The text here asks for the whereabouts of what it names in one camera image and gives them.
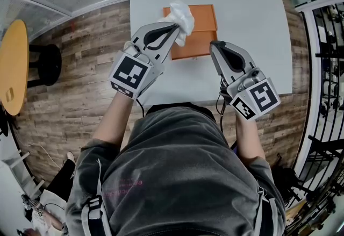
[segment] wooden floor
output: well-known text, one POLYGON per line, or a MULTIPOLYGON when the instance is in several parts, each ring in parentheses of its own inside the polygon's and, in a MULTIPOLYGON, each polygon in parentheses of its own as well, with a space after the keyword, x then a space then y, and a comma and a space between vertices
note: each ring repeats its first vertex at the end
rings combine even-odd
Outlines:
MULTIPOLYGON (((257 124, 263 148, 270 164, 277 153, 286 166, 292 166, 304 129, 308 104, 309 61, 304 24, 292 7, 283 0, 288 19, 293 65, 292 94, 281 97, 281 105, 261 117, 257 124)), ((65 154, 77 157, 80 148, 92 136, 114 92, 107 82, 116 51, 130 39, 130 3, 124 2, 68 21, 43 34, 35 44, 56 44, 62 52, 62 72, 56 84, 27 90, 26 102, 17 117, 16 132, 23 153, 29 151, 27 164, 46 185, 58 172, 40 144, 61 166, 65 154)), ((36 78, 30 70, 30 79, 36 78)), ((207 106, 219 121, 214 102, 207 106)), ((141 110, 134 107, 127 126, 125 140, 141 110)), ((224 135, 232 144, 235 137, 234 112, 229 107, 224 115, 224 135)))

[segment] cardboard box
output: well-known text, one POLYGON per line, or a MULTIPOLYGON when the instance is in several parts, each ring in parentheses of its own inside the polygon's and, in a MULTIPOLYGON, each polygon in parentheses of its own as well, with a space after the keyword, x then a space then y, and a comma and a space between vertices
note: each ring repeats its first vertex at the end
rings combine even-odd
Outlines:
MULTIPOLYGON (((190 11, 195 18, 195 27, 192 34, 186 38, 185 46, 176 43, 171 48, 171 58, 194 58, 209 55, 209 43, 217 40, 217 23, 213 5, 190 5, 190 11)), ((163 8, 166 17, 170 8, 163 8)))

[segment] crumpled paper towel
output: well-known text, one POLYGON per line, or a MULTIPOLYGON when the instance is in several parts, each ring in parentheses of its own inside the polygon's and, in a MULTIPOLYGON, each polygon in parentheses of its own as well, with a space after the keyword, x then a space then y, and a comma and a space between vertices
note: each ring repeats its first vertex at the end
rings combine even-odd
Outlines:
POLYGON ((176 43, 183 47, 185 45, 185 39, 194 29, 195 19, 191 14, 189 6, 180 0, 170 3, 170 10, 171 13, 159 19, 158 22, 173 22, 178 24, 181 27, 181 31, 176 39, 176 43))

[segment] black stool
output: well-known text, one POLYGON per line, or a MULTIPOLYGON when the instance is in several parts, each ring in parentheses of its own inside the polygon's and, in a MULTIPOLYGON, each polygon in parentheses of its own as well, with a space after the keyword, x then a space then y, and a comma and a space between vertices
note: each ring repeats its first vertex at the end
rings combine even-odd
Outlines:
POLYGON ((5 112, 2 110, 2 106, 0 105, 0 135, 4 134, 6 137, 9 135, 9 128, 7 125, 7 117, 5 112))
POLYGON ((28 64, 29 68, 38 70, 39 79, 28 81, 27 87, 53 85, 59 79, 61 73, 62 57, 59 48, 56 45, 29 45, 29 51, 40 53, 38 61, 28 64))

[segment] white table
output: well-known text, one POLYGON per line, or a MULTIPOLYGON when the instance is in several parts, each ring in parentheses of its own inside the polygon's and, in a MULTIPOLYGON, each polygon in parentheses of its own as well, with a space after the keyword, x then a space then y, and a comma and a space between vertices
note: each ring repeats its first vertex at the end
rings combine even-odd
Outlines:
MULTIPOLYGON (((131 0, 131 34, 163 16, 162 8, 174 0, 131 0)), ((279 94, 291 93, 292 61, 288 23, 282 0, 182 0, 213 4, 218 39, 247 50, 256 65, 271 77, 279 94)), ((172 61, 140 97, 145 105, 216 100, 220 78, 210 56, 172 61)))

